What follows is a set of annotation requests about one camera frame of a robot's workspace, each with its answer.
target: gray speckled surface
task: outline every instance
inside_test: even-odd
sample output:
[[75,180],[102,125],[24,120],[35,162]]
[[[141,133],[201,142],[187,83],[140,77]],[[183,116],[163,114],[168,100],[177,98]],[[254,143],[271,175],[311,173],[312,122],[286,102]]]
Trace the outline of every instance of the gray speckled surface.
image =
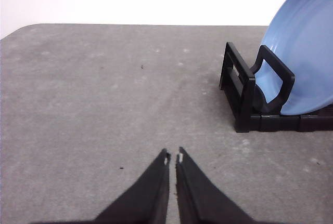
[[235,133],[218,88],[225,42],[251,64],[265,29],[38,24],[1,40],[2,224],[92,219],[163,147],[179,223],[180,145],[253,218],[333,223],[333,133]]

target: gray table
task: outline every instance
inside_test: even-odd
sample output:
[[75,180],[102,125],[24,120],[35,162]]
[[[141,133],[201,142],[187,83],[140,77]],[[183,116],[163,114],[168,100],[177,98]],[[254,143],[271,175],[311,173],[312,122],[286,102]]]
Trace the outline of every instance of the gray table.
[[92,219],[163,147],[179,223],[178,146],[257,220],[333,223],[333,133],[238,134],[218,88],[225,42],[251,64],[265,29],[38,24],[1,40],[2,224]]

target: dish rack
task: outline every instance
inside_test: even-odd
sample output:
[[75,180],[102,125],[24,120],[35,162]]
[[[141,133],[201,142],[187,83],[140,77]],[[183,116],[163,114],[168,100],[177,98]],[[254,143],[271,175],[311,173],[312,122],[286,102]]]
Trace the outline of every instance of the dish rack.
[[[279,94],[269,103],[255,84],[254,74],[261,67],[263,60],[283,82]],[[220,89],[224,90],[236,119],[236,132],[333,130],[333,104],[307,114],[280,114],[282,106],[289,98],[294,81],[295,75],[267,46],[260,46],[257,59],[249,68],[234,44],[226,43]]]

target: plate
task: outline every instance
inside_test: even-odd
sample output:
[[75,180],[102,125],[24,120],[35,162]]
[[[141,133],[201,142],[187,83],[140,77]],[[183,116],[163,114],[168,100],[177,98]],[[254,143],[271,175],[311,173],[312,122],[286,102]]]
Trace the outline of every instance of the plate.
[[[261,45],[295,74],[281,114],[309,113],[333,103],[333,0],[286,0]],[[278,95],[282,81],[265,61],[255,80],[267,102]]]

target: black dish rack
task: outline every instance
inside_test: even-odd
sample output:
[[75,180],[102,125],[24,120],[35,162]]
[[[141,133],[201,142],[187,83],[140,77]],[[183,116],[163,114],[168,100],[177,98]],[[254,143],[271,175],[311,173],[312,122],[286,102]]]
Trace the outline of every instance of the black dish rack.
[[[266,102],[261,89],[255,84],[254,74],[261,67],[263,60],[272,67],[283,82],[279,94],[270,103]],[[280,114],[282,106],[288,100],[294,81],[295,75],[267,46],[260,46],[257,59],[249,68],[234,44],[226,43],[220,89],[225,91],[235,116],[236,132],[333,130],[333,104],[302,115]]]

